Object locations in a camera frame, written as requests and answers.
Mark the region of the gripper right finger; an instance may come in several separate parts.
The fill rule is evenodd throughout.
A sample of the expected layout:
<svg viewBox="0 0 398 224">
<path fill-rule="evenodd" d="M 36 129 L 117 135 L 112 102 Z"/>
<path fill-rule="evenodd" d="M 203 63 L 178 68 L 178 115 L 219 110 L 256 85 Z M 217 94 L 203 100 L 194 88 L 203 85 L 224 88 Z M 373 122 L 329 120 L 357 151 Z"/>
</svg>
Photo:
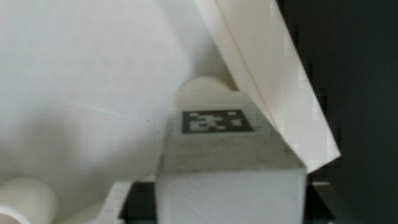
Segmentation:
<svg viewBox="0 0 398 224">
<path fill-rule="evenodd" d="M 304 224 L 355 224 L 355 216 L 329 182 L 307 185 Z"/>
</svg>

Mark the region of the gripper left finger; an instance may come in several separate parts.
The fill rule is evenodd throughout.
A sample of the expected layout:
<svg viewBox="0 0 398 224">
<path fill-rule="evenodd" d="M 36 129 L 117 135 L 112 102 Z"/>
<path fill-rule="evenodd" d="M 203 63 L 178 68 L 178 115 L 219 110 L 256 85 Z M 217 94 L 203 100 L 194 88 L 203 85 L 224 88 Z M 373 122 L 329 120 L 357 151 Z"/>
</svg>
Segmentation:
<svg viewBox="0 0 398 224">
<path fill-rule="evenodd" d="M 114 184 L 91 224 L 158 224 L 153 182 Z"/>
</svg>

